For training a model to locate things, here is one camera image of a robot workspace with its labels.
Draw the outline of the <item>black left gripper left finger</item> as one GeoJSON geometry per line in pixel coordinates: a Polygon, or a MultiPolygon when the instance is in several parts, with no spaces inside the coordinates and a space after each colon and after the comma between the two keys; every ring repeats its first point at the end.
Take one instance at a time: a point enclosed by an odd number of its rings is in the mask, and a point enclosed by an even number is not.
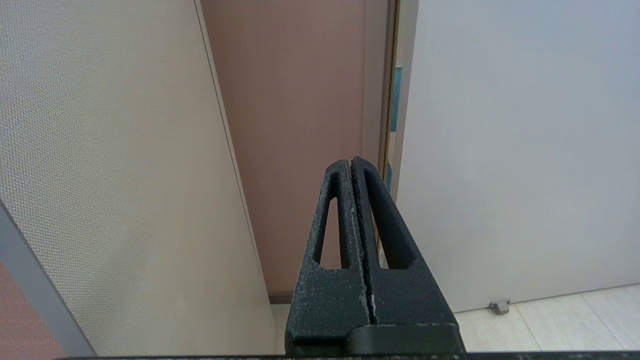
{"type": "Polygon", "coordinates": [[[347,356],[352,330],[370,323],[350,162],[327,167],[285,327],[288,356],[347,356]],[[330,202],[338,209],[341,267],[321,265],[330,202]]]}

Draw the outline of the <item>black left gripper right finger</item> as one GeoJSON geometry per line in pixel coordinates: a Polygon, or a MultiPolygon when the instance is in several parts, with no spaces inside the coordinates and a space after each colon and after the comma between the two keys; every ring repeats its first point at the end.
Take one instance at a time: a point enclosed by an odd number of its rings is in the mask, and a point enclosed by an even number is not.
{"type": "Polygon", "coordinates": [[[351,332],[357,355],[462,354],[458,322],[377,169],[351,162],[369,322],[351,332]]]}

